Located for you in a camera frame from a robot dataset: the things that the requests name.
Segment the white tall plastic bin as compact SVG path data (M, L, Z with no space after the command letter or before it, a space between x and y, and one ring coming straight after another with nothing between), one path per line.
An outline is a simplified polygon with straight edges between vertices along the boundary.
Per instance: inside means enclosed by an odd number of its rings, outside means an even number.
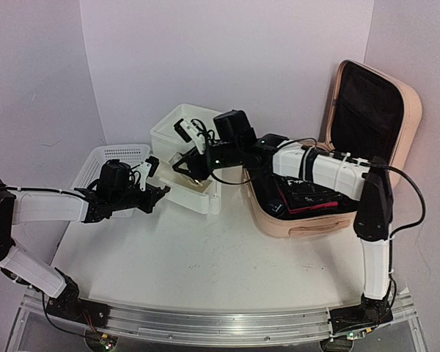
M224 182L238 183L241 169L215 171L215 177L202 180L207 174L205 157L200 155L195 141L185 141L175 130L179 120L187 129L195 125L205 127L210 136L219 133L213 118L219 111L182 103L169 112L150 130L153 155L159 159L154 180L160 186L170 187L166 198L184 208L203 215L218 215L226 206L233 191L225 191Z

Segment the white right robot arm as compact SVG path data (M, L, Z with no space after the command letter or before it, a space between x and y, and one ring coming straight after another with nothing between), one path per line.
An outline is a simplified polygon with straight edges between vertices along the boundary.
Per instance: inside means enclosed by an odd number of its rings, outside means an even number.
M330 312L334 335L373 329L392 319L392 187L386 162L326 152L284 136L257 137L243 111L215 117L215 132L198 119L180 119L175 132L192 148L173 169L195 182L240 166L259 207L273 219L347 203L356 206L353 230L362 245L364 289L356 306Z

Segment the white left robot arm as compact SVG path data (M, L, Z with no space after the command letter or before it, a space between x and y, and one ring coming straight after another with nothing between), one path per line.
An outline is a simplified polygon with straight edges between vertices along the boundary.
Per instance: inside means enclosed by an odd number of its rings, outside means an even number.
M168 186L161 188L147 182L158 165L155 157L136 166L111 159L102 165L96 180L73 191L12 187L0 179L0 272L42 293L46 314L104 327L109 306L81 298L78 284L20 245L12 238L12 228L38 221L96 224L123 210L152 213L156 203L170 191Z

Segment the white perforated plastic basket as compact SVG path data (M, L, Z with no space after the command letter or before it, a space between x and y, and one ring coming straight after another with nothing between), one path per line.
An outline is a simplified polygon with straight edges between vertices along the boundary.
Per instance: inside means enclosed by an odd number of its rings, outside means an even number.
M90 201L86 222L111 216L130 217L135 209L151 213L159 200L158 188L147 179L159 160L146 144L96 147L87 157L72 189Z

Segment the beige hard-shell suitcase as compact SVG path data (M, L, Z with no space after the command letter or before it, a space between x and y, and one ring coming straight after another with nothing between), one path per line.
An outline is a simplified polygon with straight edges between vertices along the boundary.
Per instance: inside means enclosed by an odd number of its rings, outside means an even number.
M245 186L257 228L288 238L345 227L369 242L385 240L392 190L422 118L414 88L373 67L338 67L324 142L289 143L273 172Z

